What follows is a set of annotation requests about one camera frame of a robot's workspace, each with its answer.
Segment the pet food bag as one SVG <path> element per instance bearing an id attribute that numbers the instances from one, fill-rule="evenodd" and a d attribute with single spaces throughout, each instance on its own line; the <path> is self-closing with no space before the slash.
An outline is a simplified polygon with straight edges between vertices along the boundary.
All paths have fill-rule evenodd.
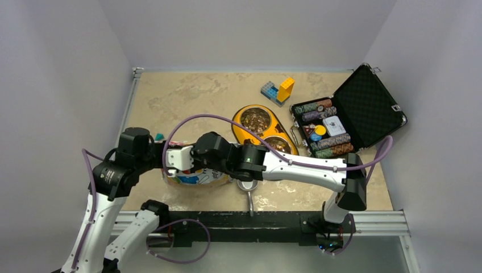
<path id="1" fill-rule="evenodd" d="M 199 169 L 195 172 L 186 170 L 177 174 L 176 177 L 166 177 L 162 173 L 162 178 L 165 183 L 174 187 L 218 187 L 231 183 L 233 179 L 229 175 L 212 170 L 212 169 Z"/>

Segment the silver metal food scoop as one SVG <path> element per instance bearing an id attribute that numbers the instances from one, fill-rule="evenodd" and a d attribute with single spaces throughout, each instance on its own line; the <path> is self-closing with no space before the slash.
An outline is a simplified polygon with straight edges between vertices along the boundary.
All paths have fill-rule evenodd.
<path id="1" fill-rule="evenodd" d="M 249 214 L 251 217 L 254 216 L 254 211 L 255 211 L 252 192 L 257 188 L 258 183 L 259 183 L 258 180 L 253 180 L 253 181 L 238 180 L 237 181 L 238 187 L 247 195 Z"/>

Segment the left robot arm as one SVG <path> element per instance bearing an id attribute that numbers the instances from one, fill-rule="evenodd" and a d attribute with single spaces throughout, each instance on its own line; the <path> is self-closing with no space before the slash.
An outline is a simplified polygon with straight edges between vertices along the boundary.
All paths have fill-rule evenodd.
<path id="1" fill-rule="evenodd" d="M 164 142 L 155 142 L 147 129 L 127 128 L 112 149 L 89 169 L 88 204 L 73 249 L 59 272 L 120 272 L 151 232 L 169 227 L 168 205 L 147 200 L 135 219 L 111 241 L 121 208 L 140 175 L 162 168 Z"/>

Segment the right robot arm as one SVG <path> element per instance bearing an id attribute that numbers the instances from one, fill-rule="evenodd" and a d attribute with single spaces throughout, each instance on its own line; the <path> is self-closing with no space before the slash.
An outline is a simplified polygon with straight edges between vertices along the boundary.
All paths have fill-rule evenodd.
<path id="1" fill-rule="evenodd" d="M 231 143 L 209 132 L 190 146 L 169 148 L 165 144 L 161 161 L 169 177 L 207 168 L 241 182 L 291 180 L 329 189 L 333 195 L 319 216 L 325 231 L 339 227 L 349 212 L 367 209 L 367 173 L 360 156 L 353 153 L 336 159 L 281 154 L 263 145 Z"/>

